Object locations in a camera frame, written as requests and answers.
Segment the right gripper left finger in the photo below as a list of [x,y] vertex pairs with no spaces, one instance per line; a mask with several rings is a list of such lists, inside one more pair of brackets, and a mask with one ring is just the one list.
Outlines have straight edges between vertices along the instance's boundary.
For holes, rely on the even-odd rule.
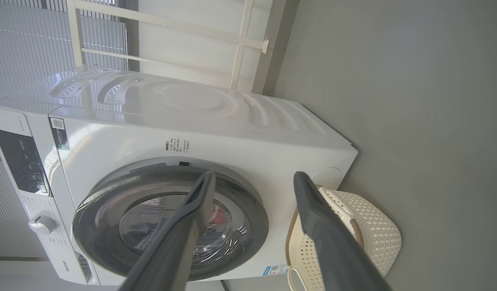
[[213,171],[200,175],[184,203],[137,260],[121,291],[185,290],[195,245],[211,219],[215,186]]

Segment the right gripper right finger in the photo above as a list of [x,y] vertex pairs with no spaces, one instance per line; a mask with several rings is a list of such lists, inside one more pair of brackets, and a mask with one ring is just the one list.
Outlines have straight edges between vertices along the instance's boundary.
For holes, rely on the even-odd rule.
[[326,290],[390,291],[384,277],[321,197],[310,177],[296,172],[293,186],[302,231],[315,244]]

